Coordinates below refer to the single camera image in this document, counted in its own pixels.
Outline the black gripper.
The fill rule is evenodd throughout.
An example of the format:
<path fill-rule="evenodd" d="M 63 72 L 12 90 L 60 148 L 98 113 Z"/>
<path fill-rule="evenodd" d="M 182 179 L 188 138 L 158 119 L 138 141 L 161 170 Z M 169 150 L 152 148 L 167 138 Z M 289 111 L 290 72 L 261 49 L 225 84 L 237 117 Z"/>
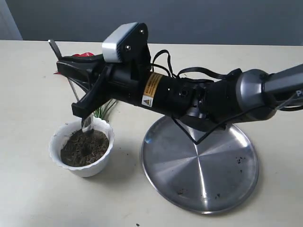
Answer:
<path fill-rule="evenodd" d="M 84 97 L 72 103 L 72 113 L 88 118 L 110 99 L 116 99 L 169 117 L 181 118 L 201 97 L 205 82 L 172 78 L 130 64 L 106 64 L 102 54 L 75 54 L 56 63 L 61 75 L 81 82 L 95 82 Z"/>

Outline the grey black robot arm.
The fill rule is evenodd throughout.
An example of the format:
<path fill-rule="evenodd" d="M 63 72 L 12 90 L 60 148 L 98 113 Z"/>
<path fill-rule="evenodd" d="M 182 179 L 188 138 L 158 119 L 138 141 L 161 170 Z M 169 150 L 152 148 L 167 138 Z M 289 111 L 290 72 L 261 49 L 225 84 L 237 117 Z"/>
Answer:
<path fill-rule="evenodd" d="M 85 91 L 71 106 L 72 113 L 83 119 L 116 99 L 208 131 L 230 123 L 264 121 L 277 108 L 303 103 L 302 65 L 273 74 L 258 69 L 218 74 L 202 67 L 181 71 L 200 72 L 208 79 L 155 73 L 148 60 L 107 63 L 102 55 L 62 57 L 56 65 L 61 75 Z"/>

